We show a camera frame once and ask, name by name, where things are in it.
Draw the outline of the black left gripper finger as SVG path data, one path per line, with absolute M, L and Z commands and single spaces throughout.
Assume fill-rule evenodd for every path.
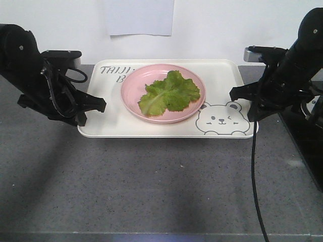
M 85 126 L 87 121 L 87 116 L 84 111 L 79 111 L 75 115 L 75 121 L 78 126 Z
M 78 111 L 86 112 L 91 110 L 97 110 L 99 112 L 104 112 L 106 107 L 106 102 L 103 98 L 95 97 L 85 92 L 76 91 L 75 101 L 77 104 Z

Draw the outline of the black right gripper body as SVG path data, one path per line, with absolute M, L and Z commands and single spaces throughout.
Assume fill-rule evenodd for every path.
M 309 101 L 314 96 L 310 81 L 314 69 L 294 64 L 267 65 L 258 82 L 257 111 L 281 112 L 286 107 Z

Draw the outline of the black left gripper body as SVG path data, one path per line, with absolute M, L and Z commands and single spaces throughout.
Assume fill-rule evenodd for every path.
M 39 80 L 44 84 L 37 94 L 22 94 L 18 104 L 22 108 L 30 108 L 39 112 L 49 120 L 63 121 L 77 126 L 75 115 L 78 111 L 75 101 L 77 89 L 72 85 L 71 78 L 61 73 L 48 61 L 39 74 Z

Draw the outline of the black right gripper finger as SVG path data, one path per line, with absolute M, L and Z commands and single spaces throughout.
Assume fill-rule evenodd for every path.
M 251 83 L 240 87 L 233 87 L 229 93 L 232 101 L 245 99 L 254 101 L 257 97 L 258 83 Z
M 252 101 L 250 109 L 247 113 L 247 117 L 249 122 L 258 122 L 277 112 L 278 110 L 273 107 L 264 105 L 262 103 L 256 103 L 256 101 Z

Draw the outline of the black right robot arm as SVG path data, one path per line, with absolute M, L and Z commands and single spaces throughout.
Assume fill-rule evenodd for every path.
M 252 45 L 245 48 L 244 60 L 265 64 L 257 82 L 230 91 L 232 101 L 251 102 L 249 121 L 259 121 L 302 101 L 309 102 L 314 98 L 309 82 L 322 69 L 322 8 L 314 8 L 305 15 L 290 48 Z

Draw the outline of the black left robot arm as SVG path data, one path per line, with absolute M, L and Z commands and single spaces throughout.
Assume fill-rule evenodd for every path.
M 31 31 L 14 24 L 1 24 L 1 76 L 22 92 L 18 104 L 73 126 L 85 126 L 86 112 L 104 112 L 106 102 L 77 90 L 68 70 L 78 69 L 82 53 L 77 50 L 39 52 Z

